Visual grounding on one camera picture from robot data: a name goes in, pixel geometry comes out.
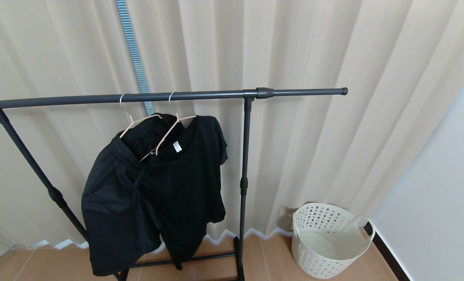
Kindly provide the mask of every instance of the clothes hanger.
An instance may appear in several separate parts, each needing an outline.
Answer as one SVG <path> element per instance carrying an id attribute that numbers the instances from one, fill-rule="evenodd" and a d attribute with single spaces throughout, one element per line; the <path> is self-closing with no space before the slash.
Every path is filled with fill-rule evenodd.
<path id="1" fill-rule="evenodd" d="M 128 112 L 128 115 L 130 116 L 131 123 L 130 123 L 130 125 L 128 126 L 128 128 L 126 128 L 126 130 L 124 130 L 124 132 L 119 136 L 119 138 L 122 138 L 123 135 L 125 135 L 125 133 L 128 132 L 129 129 L 133 128 L 134 125 L 135 125 L 136 123 L 142 122 L 142 121 L 144 121 L 145 119 L 149 119 L 149 118 L 152 118 L 152 117 L 155 117 L 155 116 L 157 116 L 157 117 L 159 117 L 160 119 L 162 119 L 162 117 L 161 117 L 159 114 L 152 114 L 151 116 L 147 116 L 147 117 L 145 117 L 145 118 L 138 119 L 137 121 L 133 121 L 133 117 L 132 117 L 131 113 L 130 113 L 125 107 L 123 107 L 122 101 L 123 101 L 123 96 L 124 96 L 125 94 L 127 94 L 127 93 L 124 93 L 124 94 L 121 95 L 121 98 L 119 99 L 119 105 L 121 105 L 121 108 L 122 108 L 124 111 Z"/>
<path id="2" fill-rule="evenodd" d="M 189 117 L 184 117 L 184 118 L 180 118 L 178 117 L 178 112 L 177 110 L 171 106 L 171 96 L 173 96 L 173 94 L 176 93 L 175 91 L 172 92 L 170 94 L 170 97 L 168 98 L 168 103 L 170 104 L 170 107 L 175 111 L 175 115 L 177 116 L 177 121 L 175 121 L 175 123 L 170 127 L 170 129 L 166 132 L 166 135 L 164 135 L 164 137 L 162 137 L 161 141 L 159 142 L 159 144 L 157 144 L 156 148 L 155 148 L 155 152 L 154 152 L 154 149 L 152 149 L 151 152 L 149 152 L 147 155 L 145 155 L 141 160 L 140 162 L 142 162 L 145 158 L 147 158 L 147 156 L 151 155 L 151 154 L 154 154 L 157 155 L 157 153 L 159 152 L 159 146 L 161 146 L 161 144 L 164 142 L 164 140 L 166 139 L 166 137 L 170 134 L 171 130 L 173 130 L 173 128 L 177 125 L 178 122 L 182 121 L 182 120 L 185 120 L 185 119 L 190 119 L 190 118 L 194 118 L 194 117 L 197 117 L 197 115 L 192 115 L 192 116 L 189 116 Z"/>

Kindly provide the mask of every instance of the blue striped strip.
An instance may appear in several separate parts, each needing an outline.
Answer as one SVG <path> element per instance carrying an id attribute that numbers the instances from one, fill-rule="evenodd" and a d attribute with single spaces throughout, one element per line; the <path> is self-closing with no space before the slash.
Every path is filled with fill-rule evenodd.
<path id="1" fill-rule="evenodd" d="M 140 91 L 142 93 L 149 93 L 147 79 L 145 78 L 145 73 L 143 72 L 143 66 L 141 65 L 140 54 L 137 48 L 137 42 L 135 41 L 135 35 L 133 33 L 132 22 L 130 21 L 130 15 L 126 9 L 125 0 L 116 0 L 118 4 L 119 16 L 121 17 L 121 23 L 125 29 L 126 41 L 128 41 L 128 47 L 130 48 L 130 53 L 132 54 L 133 65 L 135 66 L 135 73 L 137 74 L 137 79 L 139 82 Z M 145 102 L 145 109 L 147 110 L 147 115 L 154 114 L 154 107 L 152 102 Z"/>

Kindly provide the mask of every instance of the hanger hook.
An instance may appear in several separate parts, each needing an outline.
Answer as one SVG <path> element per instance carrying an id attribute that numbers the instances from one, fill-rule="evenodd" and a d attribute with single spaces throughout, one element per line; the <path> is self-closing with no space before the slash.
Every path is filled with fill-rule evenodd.
<path id="1" fill-rule="evenodd" d="M 178 116 L 178 111 L 171 105 L 171 96 L 173 96 L 174 93 L 176 93 L 176 92 L 174 91 L 174 92 L 172 92 L 172 93 L 170 94 L 170 97 L 168 98 L 168 103 L 170 104 L 170 107 L 175 111 L 175 113 L 176 113 L 177 116 Z"/>
<path id="2" fill-rule="evenodd" d="M 124 94 L 121 95 L 121 98 L 119 99 L 119 105 L 121 105 L 121 108 L 122 108 L 124 111 L 128 112 L 128 114 L 131 116 L 132 114 L 123 106 L 123 103 L 122 103 L 122 101 L 123 101 L 123 96 L 125 96 L 125 94 L 128 94 L 128 93 L 125 92 Z"/>

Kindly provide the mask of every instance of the black clothing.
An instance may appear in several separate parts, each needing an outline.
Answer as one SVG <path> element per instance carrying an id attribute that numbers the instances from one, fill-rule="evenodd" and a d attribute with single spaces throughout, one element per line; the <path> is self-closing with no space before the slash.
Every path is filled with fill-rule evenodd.
<path id="1" fill-rule="evenodd" d="M 191 258 L 206 235 L 208 222 L 225 218 L 220 165 L 227 144 L 211 116 L 197 116 L 189 127 L 144 168 L 137 189 L 150 201 L 161 224 L 161 236 L 173 263 Z"/>
<path id="2" fill-rule="evenodd" d="M 157 230 L 161 226 L 155 225 L 150 202 L 134 192 L 134 183 L 143 176 L 141 171 L 150 158 L 139 160 L 157 146 L 177 119 L 159 115 L 162 119 L 146 119 L 121 139 L 118 133 L 100 152 L 89 173 L 81 208 L 96 276 L 119 272 L 161 245 Z M 183 131 L 182 123 L 178 123 L 161 147 L 172 144 Z"/>

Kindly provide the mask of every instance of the dark baseboard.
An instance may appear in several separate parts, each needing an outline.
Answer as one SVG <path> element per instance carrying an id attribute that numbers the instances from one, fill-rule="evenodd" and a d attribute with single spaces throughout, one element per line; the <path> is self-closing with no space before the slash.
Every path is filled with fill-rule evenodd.
<path id="1" fill-rule="evenodd" d="M 368 235 L 371 235 L 373 233 L 373 228 L 371 227 L 371 224 L 369 222 L 364 226 L 364 229 L 368 233 Z M 378 235 L 378 233 L 375 233 L 375 237 L 373 238 L 373 242 L 375 243 L 376 247 L 382 254 L 383 258 L 397 277 L 398 281 L 410 281 L 409 277 L 405 274 L 404 270 L 400 265 L 398 264 L 398 261 L 395 259 L 395 257 L 391 254 L 390 250 L 388 249 L 387 245 L 383 242 L 382 238 Z"/>

